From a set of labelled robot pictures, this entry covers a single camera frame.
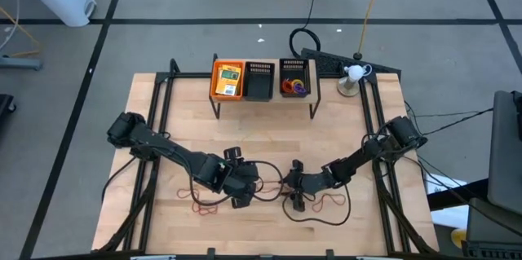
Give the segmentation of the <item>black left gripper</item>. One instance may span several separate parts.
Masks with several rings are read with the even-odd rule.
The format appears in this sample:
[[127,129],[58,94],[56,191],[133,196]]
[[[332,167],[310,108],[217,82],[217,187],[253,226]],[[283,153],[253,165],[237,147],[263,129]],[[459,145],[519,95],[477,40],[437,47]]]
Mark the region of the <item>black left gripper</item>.
[[239,147],[225,149],[223,155],[220,162],[225,171],[223,191],[230,196],[234,209],[245,208],[254,194],[261,191],[258,167],[242,157]]

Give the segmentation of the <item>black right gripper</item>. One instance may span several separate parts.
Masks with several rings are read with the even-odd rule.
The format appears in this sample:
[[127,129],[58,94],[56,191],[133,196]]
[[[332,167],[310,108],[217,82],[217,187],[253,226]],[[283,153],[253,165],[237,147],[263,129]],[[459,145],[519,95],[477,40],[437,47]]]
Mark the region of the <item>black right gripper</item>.
[[293,190],[291,193],[293,209],[304,212],[304,194],[315,195],[317,192],[327,189],[329,187],[329,171],[322,168],[320,173],[306,174],[303,172],[303,163],[299,160],[293,160],[291,173],[284,177],[284,183],[286,190]]

